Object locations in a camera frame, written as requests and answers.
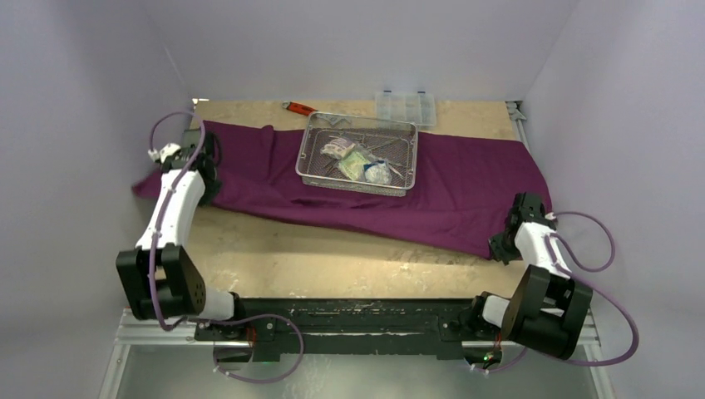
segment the beige wood surface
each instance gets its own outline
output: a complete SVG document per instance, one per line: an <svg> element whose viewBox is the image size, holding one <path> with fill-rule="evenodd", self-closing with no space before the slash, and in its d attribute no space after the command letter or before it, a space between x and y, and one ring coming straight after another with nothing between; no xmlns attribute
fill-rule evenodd
<svg viewBox="0 0 705 399"><path fill-rule="evenodd" d="M304 101L321 111L374 116L374 101ZM438 101L429 131L514 140L503 102ZM306 118L276 101L202 101L206 120L303 129ZM245 297L471 298L511 295L523 273L426 245L323 229L220 209L198 209L188 250L207 284Z"/></svg>

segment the white wall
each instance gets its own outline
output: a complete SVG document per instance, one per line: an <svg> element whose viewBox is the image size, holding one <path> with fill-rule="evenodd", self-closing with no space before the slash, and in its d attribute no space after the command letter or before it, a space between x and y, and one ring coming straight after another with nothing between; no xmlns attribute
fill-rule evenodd
<svg viewBox="0 0 705 399"><path fill-rule="evenodd" d="M137 1L0 2L0 53L0 396L93 398L145 225L130 184L189 100Z"/></svg>
<svg viewBox="0 0 705 399"><path fill-rule="evenodd" d="M577 0L145 0L192 96L526 95Z"/></svg>
<svg viewBox="0 0 705 399"><path fill-rule="evenodd" d="M524 103L555 208L598 215L618 242L597 280L642 332L633 360L610 368L624 398L705 396L703 15L698 0L581 0ZM596 229L560 231L602 260ZM604 303L598 316L605 354L621 353L625 323Z"/></svg>

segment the metal basket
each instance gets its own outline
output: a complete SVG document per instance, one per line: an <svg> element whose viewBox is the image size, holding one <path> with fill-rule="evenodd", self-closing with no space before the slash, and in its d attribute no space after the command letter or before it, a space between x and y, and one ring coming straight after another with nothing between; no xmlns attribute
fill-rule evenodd
<svg viewBox="0 0 705 399"><path fill-rule="evenodd" d="M324 145L340 136L387 160L399 175L392 173L392 183L389 185L349 180L335 167L337 160L321 154ZM417 143L418 130L413 123L314 112L308 116L296 173L306 185L402 197L416 180Z"/></svg>

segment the maroon fabric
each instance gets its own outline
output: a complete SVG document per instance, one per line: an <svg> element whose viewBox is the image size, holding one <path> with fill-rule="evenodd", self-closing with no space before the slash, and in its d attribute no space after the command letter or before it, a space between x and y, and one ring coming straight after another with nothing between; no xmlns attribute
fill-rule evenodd
<svg viewBox="0 0 705 399"><path fill-rule="evenodd" d="M420 133L416 185L386 197L304 185L295 163L302 131L275 131L206 121L220 138L223 188L213 205L295 224L378 234L490 257L487 241L501 232L514 195L548 187L518 141ZM133 187L157 198L160 173Z"/></svg>

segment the orange handle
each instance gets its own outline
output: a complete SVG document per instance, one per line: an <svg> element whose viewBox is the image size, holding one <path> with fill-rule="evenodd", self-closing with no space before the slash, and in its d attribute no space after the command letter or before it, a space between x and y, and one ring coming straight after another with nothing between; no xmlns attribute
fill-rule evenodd
<svg viewBox="0 0 705 399"><path fill-rule="evenodd" d="M305 106L304 104L299 104L297 102L289 102L289 104L286 106L286 109L291 111L291 112L296 112L297 114L305 115L308 116L311 112L315 112L316 110L311 108L310 106Z"/></svg>

